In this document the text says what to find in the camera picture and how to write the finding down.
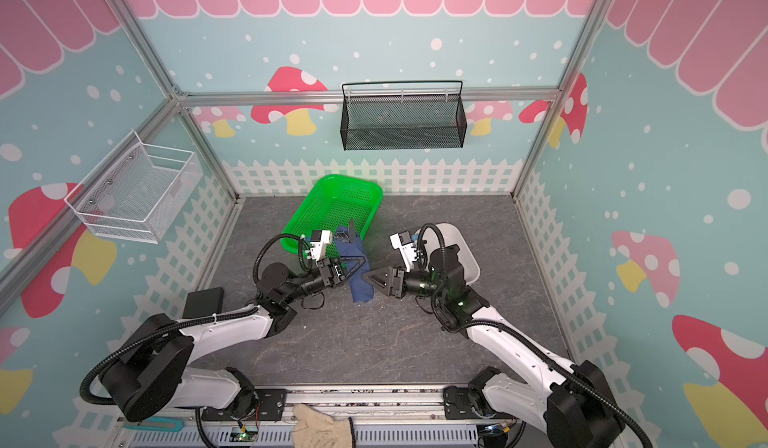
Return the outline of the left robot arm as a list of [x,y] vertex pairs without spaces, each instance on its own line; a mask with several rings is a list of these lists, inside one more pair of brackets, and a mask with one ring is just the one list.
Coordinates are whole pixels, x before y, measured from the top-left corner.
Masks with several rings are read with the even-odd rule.
[[255,270],[257,296],[241,309],[186,320],[153,315],[85,375],[79,396],[91,405],[118,407],[130,422],[171,408],[209,408],[234,420],[251,417],[261,401],[242,371],[197,369],[192,362],[281,333],[296,316],[292,302],[344,284],[365,262],[363,256],[323,258],[303,274],[275,262]]

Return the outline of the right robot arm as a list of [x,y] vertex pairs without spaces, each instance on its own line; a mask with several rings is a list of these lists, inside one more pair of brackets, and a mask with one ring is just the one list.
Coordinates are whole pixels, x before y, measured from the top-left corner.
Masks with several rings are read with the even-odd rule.
[[424,270],[385,267],[365,280],[387,296],[425,297],[444,331],[487,349],[521,377],[501,372],[478,377],[482,400],[544,432],[554,447],[610,447],[630,430],[644,447],[651,438],[618,406],[603,372],[592,362],[561,357],[504,319],[465,280],[460,248],[435,250]]

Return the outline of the black mesh wall basket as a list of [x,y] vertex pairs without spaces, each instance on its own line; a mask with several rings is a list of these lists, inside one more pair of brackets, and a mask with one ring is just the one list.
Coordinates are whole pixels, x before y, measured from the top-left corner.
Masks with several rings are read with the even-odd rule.
[[468,122],[460,80],[351,82],[341,91],[347,151],[464,146]]

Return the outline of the black flat pad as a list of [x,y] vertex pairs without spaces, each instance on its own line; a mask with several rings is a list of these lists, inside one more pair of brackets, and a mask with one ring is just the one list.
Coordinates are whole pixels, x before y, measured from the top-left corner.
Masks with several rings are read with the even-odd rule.
[[185,301],[182,318],[195,319],[221,313],[224,293],[225,291],[221,287],[189,293]]

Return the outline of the white plastic tub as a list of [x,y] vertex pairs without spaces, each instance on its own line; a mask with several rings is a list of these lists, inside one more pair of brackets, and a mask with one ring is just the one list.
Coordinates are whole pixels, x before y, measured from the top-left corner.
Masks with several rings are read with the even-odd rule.
[[455,225],[450,223],[438,223],[437,227],[443,235],[446,246],[454,244],[458,246],[458,261],[464,268],[465,282],[467,285],[473,285],[479,280],[481,271],[479,264],[461,231]]

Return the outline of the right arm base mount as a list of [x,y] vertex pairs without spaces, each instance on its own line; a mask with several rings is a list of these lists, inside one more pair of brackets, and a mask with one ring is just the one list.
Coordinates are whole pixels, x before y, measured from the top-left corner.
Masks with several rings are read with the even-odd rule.
[[511,414],[493,409],[480,390],[467,386],[445,387],[442,403],[448,420],[516,420]]

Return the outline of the teal handled tool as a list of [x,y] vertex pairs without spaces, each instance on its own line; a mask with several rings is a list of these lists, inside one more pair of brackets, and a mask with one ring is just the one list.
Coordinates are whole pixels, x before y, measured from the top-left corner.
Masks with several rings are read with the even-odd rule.
[[150,417],[135,423],[136,430],[179,432],[184,428],[184,422],[176,418]]

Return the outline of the green plastic basket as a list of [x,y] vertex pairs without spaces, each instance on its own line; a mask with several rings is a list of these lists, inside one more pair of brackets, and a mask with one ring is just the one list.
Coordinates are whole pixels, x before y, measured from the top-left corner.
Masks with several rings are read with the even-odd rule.
[[356,232],[365,238],[383,200],[383,189],[376,183],[344,175],[319,179],[283,232],[309,237],[315,230],[334,232],[353,220]]

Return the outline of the beige work glove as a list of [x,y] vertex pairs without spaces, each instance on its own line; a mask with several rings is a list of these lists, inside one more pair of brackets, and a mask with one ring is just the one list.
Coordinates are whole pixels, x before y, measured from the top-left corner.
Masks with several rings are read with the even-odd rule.
[[354,425],[351,418],[337,419],[305,404],[293,407],[296,424],[292,441],[296,448],[354,448]]

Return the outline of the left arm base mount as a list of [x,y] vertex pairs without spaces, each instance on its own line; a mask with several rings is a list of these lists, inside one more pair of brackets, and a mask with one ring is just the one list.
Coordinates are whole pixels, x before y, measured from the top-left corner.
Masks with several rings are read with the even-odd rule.
[[202,420],[212,421],[280,421],[286,408],[286,389],[258,388],[248,396],[238,396],[228,407],[222,409],[205,408]]

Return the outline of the dark blue paper napkin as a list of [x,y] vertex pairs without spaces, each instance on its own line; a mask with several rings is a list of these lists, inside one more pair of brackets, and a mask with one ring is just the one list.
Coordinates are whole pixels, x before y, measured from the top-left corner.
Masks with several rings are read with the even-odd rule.
[[370,271],[370,264],[362,239],[353,225],[354,220],[350,219],[350,222],[350,227],[339,225],[336,228],[334,242],[340,257],[346,260],[347,281],[353,302],[367,303],[374,298],[373,286],[364,279]]

